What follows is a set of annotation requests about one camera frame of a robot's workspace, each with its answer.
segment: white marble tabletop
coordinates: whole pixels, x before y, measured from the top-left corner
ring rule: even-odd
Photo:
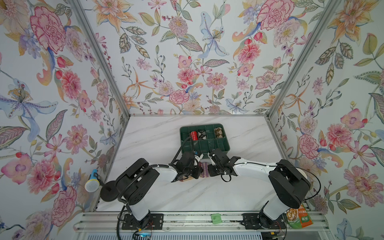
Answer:
[[[230,145],[229,158],[280,161],[281,156],[263,117],[131,117],[108,181],[116,180],[139,158],[151,164],[169,164],[180,147],[180,127],[213,123],[224,127]],[[224,182],[217,176],[185,182],[155,182],[145,200],[151,211],[250,211],[261,209],[272,190],[271,184],[259,179],[240,176]],[[117,200],[104,202],[100,199],[97,211],[120,211],[121,207]]]

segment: blue iris flower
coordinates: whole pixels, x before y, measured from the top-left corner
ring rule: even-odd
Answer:
[[[227,106],[229,107],[229,109],[235,112],[235,114],[246,113],[249,111],[241,107],[241,101],[238,101],[237,103],[233,103],[233,99],[229,99],[229,98],[227,98],[225,101],[227,102]]]
[[[207,44],[207,47],[206,47],[205,52],[203,54],[200,54],[199,56],[197,56],[198,58],[208,57],[209,51],[211,49],[215,49],[215,52],[219,56],[229,55],[229,53],[227,53],[225,51],[224,47],[219,46],[219,44],[217,44],[217,42],[220,41],[220,39],[224,35],[224,27],[221,26],[220,28],[216,28],[211,33],[209,30],[211,27],[211,24],[212,24],[211,17],[208,15],[208,13],[202,12],[201,13],[200,31],[204,35],[202,40]]]
[[[26,118],[30,125],[31,131],[28,134],[28,141],[32,142],[36,136],[40,133],[40,127],[35,121],[35,117],[38,113],[48,114],[56,109],[58,102],[42,101],[40,103],[31,103],[28,101],[33,100],[30,95],[28,86],[22,82],[13,79],[15,85],[8,85],[9,95],[12,99],[6,98],[0,94],[0,109],[4,110],[7,118],[14,118],[15,116],[21,116]]]

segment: orange lily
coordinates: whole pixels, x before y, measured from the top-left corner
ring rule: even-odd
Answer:
[[[304,104],[305,104],[305,102],[300,97],[304,94],[305,90],[307,90],[308,86],[309,86],[309,83],[308,83],[307,87],[304,89],[304,91],[302,93],[300,93],[299,96],[296,96],[295,94],[289,94],[288,96],[286,96],[286,98],[291,96],[291,100],[293,100],[293,102],[288,103],[288,105],[289,104],[291,104],[291,105],[289,107],[286,107],[286,108],[291,108],[291,107],[293,107],[297,103],[297,105],[299,107],[299,112],[300,112],[301,115],[303,115],[301,113],[301,109],[300,109],[300,102],[302,102]]]
[[[134,84],[129,85],[129,86],[127,87],[127,90],[125,91],[124,94],[126,94],[130,88],[132,88],[132,87],[136,87],[136,93],[137,93],[137,91],[139,91],[139,94],[138,94],[137,97],[136,97],[136,98],[138,98],[139,95],[140,95],[140,91],[141,91],[141,90],[140,90],[140,86],[145,87],[145,88],[149,88],[149,89],[154,89],[154,88],[150,88],[150,87],[145,86],[145,85],[143,84],[143,83],[148,82],[148,81],[139,82],[139,77],[138,77],[138,75],[137,75],[137,72],[136,72],[135,69],[133,69],[133,70],[135,71],[136,82],[135,82]]]

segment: black cable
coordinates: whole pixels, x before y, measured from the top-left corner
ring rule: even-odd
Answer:
[[[308,171],[308,170],[306,170],[306,169],[304,169],[304,168],[301,168],[301,167],[295,167],[295,166],[286,166],[286,165],[265,165],[265,164],[255,163],[255,162],[247,162],[246,164],[248,164],[248,163],[257,164],[257,165],[261,165],[261,166],[270,166],[270,167],[294,167],[294,168],[298,168],[298,169],[304,170],[304,171],[309,172],[310,174],[314,175],[314,177],[315,177],[315,178],[317,179],[317,181],[319,182],[319,185],[320,185],[320,186],[319,186],[319,190],[316,192],[315,195],[313,195],[312,197],[309,197],[309,198],[307,198],[307,199],[303,199],[303,201],[306,201],[306,200],[308,200],[308,199],[314,198],[316,195],[319,194],[319,192],[320,192],[320,190],[321,190],[321,182],[320,182],[320,179],[319,179],[315,174],[313,174],[312,172],[310,172],[310,171]]]
[[[192,138],[191,138],[191,137],[187,137],[187,138],[184,140],[183,144],[181,145],[181,147],[179,148],[179,150],[177,151],[175,157],[173,158],[172,162],[171,162],[169,165],[172,165],[173,163],[176,162],[176,158],[177,158],[177,156],[179,155],[179,153],[181,152],[181,149],[183,148],[183,146],[186,144],[186,142],[187,142],[189,139],[192,139]]]

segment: pink flower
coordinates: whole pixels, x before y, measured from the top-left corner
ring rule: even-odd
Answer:
[[[246,83],[244,79],[242,79],[240,81],[237,81],[237,88],[240,88],[243,91],[244,89],[249,88],[249,84]]]
[[[72,149],[72,155],[79,153],[79,148],[88,146],[87,129],[83,128],[83,125],[72,126],[72,131],[68,131],[69,137],[64,138],[64,142],[67,143],[68,150]]]
[[[179,16],[172,18],[171,21],[169,21],[168,26],[171,32],[178,37],[184,36],[188,32],[187,22]]]
[[[178,64],[179,68],[187,68],[191,65],[191,63],[192,63],[192,59],[189,59],[186,56],[182,56],[182,55],[179,56],[179,64]]]
[[[31,170],[31,177],[28,178],[30,192],[38,194],[45,191],[53,182],[55,177],[55,165],[53,162],[43,159],[35,164]]]
[[[160,9],[160,5],[164,5],[167,3],[167,2],[161,2],[160,0],[151,0],[151,1],[152,2],[148,3],[149,6],[153,6],[153,7],[151,7],[151,9],[154,9],[155,7]]]
[[[83,90],[79,95],[79,106],[80,106],[80,109],[83,110],[84,112],[86,112],[86,108],[89,108],[90,106],[92,106],[91,100],[89,99],[88,94],[85,90]]]
[[[99,78],[99,74],[97,73],[97,71],[91,67],[91,74],[94,78],[98,79]]]
[[[224,86],[227,84],[227,77],[225,77],[222,73],[215,73],[215,75],[211,74],[207,78],[206,85],[210,88],[212,87],[216,91],[224,88]]]
[[[340,121],[350,129],[359,129],[364,127],[364,123],[362,122],[362,115],[358,108],[355,108],[348,114],[344,115]]]
[[[44,157],[46,157],[46,156],[52,154],[52,157],[51,157],[51,158],[53,159],[54,157],[56,157],[56,153],[57,153],[57,152],[61,152],[61,149],[59,149],[59,146],[60,146],[60,145],[63,143],[63,141],[64,141],[64,140],[61,140],[61,137],[62,137],[62,135],[59,134],[59,136],[58,136],[58,138],[57,138],[57,141],[56,141],[56,137],[53,136],[53,137],[52,137],[52,143],[53,143],[53,144],[50,144],[50,143],[47,143],[47,144],[46,144],[46,147],[49,148],[49,149],[52,149],[52,150],[49,150],[48,152],[45,152],[45,153],[44,153]]]
[[[267,0],[257,16],[256,23],[261,22],[260,29],[271,30],[288,20],[295,5],[291,0]]]
[[[83,43],[75,29],[67,28],[65,33],[65,46],[77,60],[81,61],[83,58]]]
[[[275,82],[279,81],[283,77],[282,74],[275,74],[272,71],[267,71],[263,76],[259,76],[256,78],[257,89],[267,88],[273,85]]]
[[[192,68],[183,68],[177,74],[177,78],[185,83],[192,81],[194,77],[195,77],[195,71],[192,70]]]
[[[351,197],[356,197],[359,203],[362,203],[364,197],[365,204],[374,207],[375,203],[383,203],[382,192],[384,185],[379,182],[375,182],[378,179],[376,174],[368,175],[369,168],[366,165],[363,167],[353,166],[352,172],[348,169],[344,170],[344,178],[349,181],[347,184],[347,194]]]
[[[61,77],[61,88],[70,99],[76,99],[81,91],[80,78],[77,73],[65,71]]]
[[[108,105],[108,84],[107,81],[104,79],[102,83],[98,83],[96,85],[97,87],[97,97],[96,99],[99,100],[99,102],[103,103],[103,106],[106,107]]]
[[[243,75],[244,77],[248,77],[249,74],[251,73],[251,70],[253,69],[253,66],[254,64],[253,63],[246,63],[246,64],[243,64],[239,70],[237,71],[237,73],[240,75]]]
[[[169,100],[175,104],[182,104],[189,100],[189,93],[185,90],[177,90],[169,95]]]
[[[95,122],[99,121],[101,118],[101,112],[99,110],[91,110],[91,118]]]
[[[212,105],[209,107],[210,114],[218,114],[220,112],[220,107],[218,105]]]
[[[57,54],[65,45],[65,31],[60,18],[46,7],[35,7],[35,15],[30,17],[31,28],[40,45]]]
[[[281,57],[274,58],[273,59],[273,67],[279,68],[281,66]]]
[[[336,147],[345,147],[352,141],[351,131],[341,124],[331,124],[328,127],[327,137],[330,143]]]
[[[12,179],[12,182],[22,184],[31,169],[31,159],[28,154],[23,154],[19,159],[8,162],[1,168],[1,172]]]
[[[353,155],[353,158],[356,159],[357,157],[360,157],[360,160],[364,163],[364,165],[367,166],[367,163],[371,164],[372,166],[375,166],[376,163],[372,160],[370,160],[369,158],[367,157],[375,157],[375,154],[373,153],[364,153],[368,148],[369,146],[368,145],[364,145],[362,146],[360,149],[359,149],[359,141],[355,141],[355,147],[352,147],[351,145],[347,144],[347,146],[349,147],[349,149],[356,153],[355,155]]]
[[[68,186],[67,190],[59,192],[51,211],[53,225],[60,227],[72,215],[76,205],[76,197],[76,190],[72,186]]]
[[[203,67],[203,66],[200,66],[200,70],[196,68],[196,75],[200,75],[204,77],[204,73],[209,73],[209,72],[212,72],[212,69],[208,69],[208,67]]]
[[[239,53],[238,59],[241,63],[250,63],[260,56],[260,47],[255,43],[245,45]]]
[[[95,37],[99,43],[107,43],[107,42],[104,42],[105,40],[104,36],[99,37],[99,33],[95,33]]]
[[[319,145],[316,143],[316,139],[310,135],[304,134],[299,138],[300,151],[309,159],[314,159],[319,155],[317,149]]]
[[[300,22],[294,18],[280,25],[280,27],[275,30],[273,45],[277,46],[290,41],[296,34],[297,30],[299,30],[299,27]]]

